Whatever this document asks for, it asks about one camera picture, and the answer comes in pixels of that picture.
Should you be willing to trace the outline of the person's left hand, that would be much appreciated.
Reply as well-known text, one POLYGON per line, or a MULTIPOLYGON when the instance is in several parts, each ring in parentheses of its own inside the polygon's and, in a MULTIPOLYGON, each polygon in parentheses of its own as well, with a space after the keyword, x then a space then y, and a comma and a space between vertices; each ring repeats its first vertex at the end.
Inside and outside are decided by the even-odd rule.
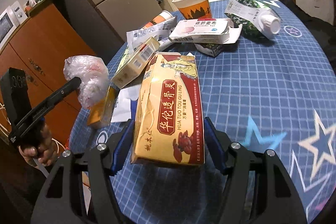
POLYGON ((37 169, 39 167, 34 161, 35 159, 42 166, 51 166, 56 162, 58 158, 57 145, 52 140, 52 133, 46 123, 41 129, 41 142, 39 145, 37 147, 29 145, 19 146, 19 153, 27 164, 37 169))

